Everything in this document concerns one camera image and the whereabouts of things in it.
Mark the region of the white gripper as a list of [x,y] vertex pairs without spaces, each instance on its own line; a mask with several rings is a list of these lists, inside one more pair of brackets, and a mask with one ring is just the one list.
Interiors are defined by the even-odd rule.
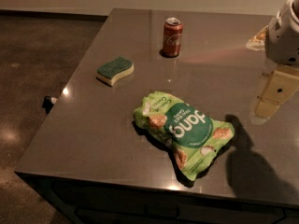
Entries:
[[299,90],[299,0],[287,0],[269,22],[246,44],[247,49],[264,50],[266,57],[288,65],[277,66],[268,76],[253,112],[270,119]]

